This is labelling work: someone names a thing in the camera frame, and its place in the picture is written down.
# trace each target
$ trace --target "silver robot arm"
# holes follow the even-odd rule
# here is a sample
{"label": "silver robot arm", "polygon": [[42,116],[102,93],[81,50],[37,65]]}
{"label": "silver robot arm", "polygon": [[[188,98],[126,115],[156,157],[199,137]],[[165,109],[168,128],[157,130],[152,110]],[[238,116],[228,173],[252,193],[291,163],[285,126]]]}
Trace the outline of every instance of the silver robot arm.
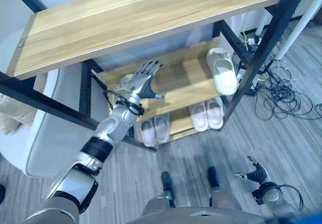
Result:
{"label": "silver robot arm", "polygon": [[83,146],[75,160],[50,186],[47,199],[23,224],[77,224],[79,214],[89,206],[98,183],[95,177],[115,145],[142,115],[142,98],[161,98],[150,87],[153,76],[162,65],[152,61],[142,65],[128,85],[128,96],[121,99],[111,115],[97,127],[93,137]]}
{"label": "silver robot arm", "polygon": [[292,187],[289,185],[277,185],[272,182],[266,169],[252,156],[248,156],[248,159],[253,163],[256,170],[248,174],[235,173],[235,176],[248,179],[260,184],[259,189],[252,192],[254,200],[258,205],[266,204],[272,210],[272,213],[277,218],[285,218],[295,216],[296,210],[284,199],[281,187]]}

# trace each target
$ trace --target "gray floor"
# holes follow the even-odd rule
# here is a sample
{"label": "gray floor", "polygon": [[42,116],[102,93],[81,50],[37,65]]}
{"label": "gray floor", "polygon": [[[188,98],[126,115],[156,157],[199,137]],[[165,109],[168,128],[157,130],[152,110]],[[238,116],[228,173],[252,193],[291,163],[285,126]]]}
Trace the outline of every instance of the gray floor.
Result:
{"label": "gray floor", "polygon": [[[290,23],[284,38],[294,25]],[[311,22],[285,57],[288,67],[301,72],[301,79],[293,86],[315,104],[322,102],[321,39],[322,26]],[[298,187],[305,211],[317,211],[321,208],[320,133],[321,120],[259,120],[254,114],[254,98],[244,97],[222,132],[208,130],[188,136],[160,146],[156,154],[120,144],[98,177],[98,192],[81,223],[126,223],[139,217],[147,201],[160,193],[162,171],[173,177],[177,206],[207,206],[206,170],[211,165],[218,168],[222,187],[237,197],[244,211],[269,216],[268,209],[257,206],[251,196],[257,184],[233,176],[253,169],[247,155],[260,160],[277,183]],[[41,201],[51,180],[28,178],[1,160],[0,183],[7,188],[0,222],[7,224],[20,223]],[[298,205],[295,192],[285,193],[290,203]]]}

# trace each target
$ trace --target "white slipper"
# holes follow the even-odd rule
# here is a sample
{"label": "white slipper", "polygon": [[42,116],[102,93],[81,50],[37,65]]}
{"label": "white slipper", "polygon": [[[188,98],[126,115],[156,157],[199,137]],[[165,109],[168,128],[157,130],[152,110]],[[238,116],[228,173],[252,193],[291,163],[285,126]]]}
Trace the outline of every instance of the white slipper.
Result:
{"label": "white slipper", "polygon": [[205,103],[200,102],[198,104],[189,106],[189,111],[194,128],[199,132],[206,131],[209,125]]}
{"label": "white slipper", "polygon": [[223,125],[223,107],[220,97],[210,99],[205,102],[209,127],[220,129]]}
{"label": "white slipper", "polygon": [[170,113],[166,113],[154,118],[156,139],[159,143],[169,141],[170,137]]}
{"label": "white slipper", "polygon": [[140,133],[145,146],[151,147],[156,143],[156,135],[152,118],[141,122]]}
{"label": "white slipper", "polygon": [[213,75],[217,91],[232,95],[237,91],[237,79],[231,56],[222,48],[212,48],[207,53],[207,63]]}

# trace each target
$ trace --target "white sofa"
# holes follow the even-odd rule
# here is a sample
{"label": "white sofa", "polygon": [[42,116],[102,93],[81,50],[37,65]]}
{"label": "white sofa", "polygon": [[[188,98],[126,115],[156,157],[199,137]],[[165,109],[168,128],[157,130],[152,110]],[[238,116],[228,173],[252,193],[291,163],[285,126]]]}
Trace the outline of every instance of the white sofa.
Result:
{"label": "white sofa", "polygon": [[[78,63],[50,71],[44,94],[78,111],[81,69]],[[93,79],[91,105],[93,119],[107,117],[103,90]],[[0,153],[27,176],[56,176],[92,134],[92,130],[37,110],[31,127],[20,125],[8,135],[0,133]]]}

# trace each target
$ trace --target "wooden shelf board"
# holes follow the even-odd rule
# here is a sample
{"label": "wooden shelf board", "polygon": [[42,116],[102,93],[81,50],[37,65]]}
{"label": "wooden shelf board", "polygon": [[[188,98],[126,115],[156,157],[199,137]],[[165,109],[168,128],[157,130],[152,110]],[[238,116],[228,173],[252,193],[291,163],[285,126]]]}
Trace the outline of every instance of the wooden shelf board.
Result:
{"label": "wooden shelf board", "polygon": [[76,0],[32,15],[7,74],[26,79],[278,2]]}
{"label": "wooden shelf board", "polygon": [[[219,39],[203,42],[196,46],[177,50],[143,62],[158,59],[163,67],[151,82],[152,89],[164,96],[163,99],[143,99],[145,109],[139,120],[144,120],[167,112],[172,112],[195,103],[219,96],[208,64],[206,54],[210,48],[217,47]],[[141,62],[98,75],[110,89],[126,74],[133,73]]]}

